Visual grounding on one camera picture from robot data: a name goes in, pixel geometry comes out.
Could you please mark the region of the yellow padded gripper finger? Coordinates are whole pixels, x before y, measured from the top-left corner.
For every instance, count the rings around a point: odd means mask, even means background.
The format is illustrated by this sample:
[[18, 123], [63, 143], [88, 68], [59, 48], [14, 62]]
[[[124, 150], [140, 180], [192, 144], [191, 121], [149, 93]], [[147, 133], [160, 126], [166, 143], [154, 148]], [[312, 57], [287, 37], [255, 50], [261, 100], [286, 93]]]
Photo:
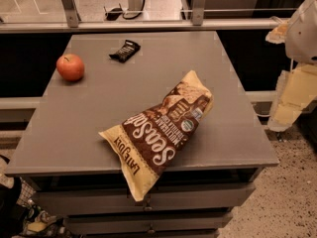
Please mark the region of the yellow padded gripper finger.
[[285, 42], [288, 21], [276, 16], [272, 16], [271, 18], [277, 22], [277, 26], [265, 36], [265, 40], [272, 44], [283, 44]]
[[317, 97], [317, 66], [302, 63], [292, 71], [283, 70], [275, 90], [267, 126], [271, 131], [283, 132]]

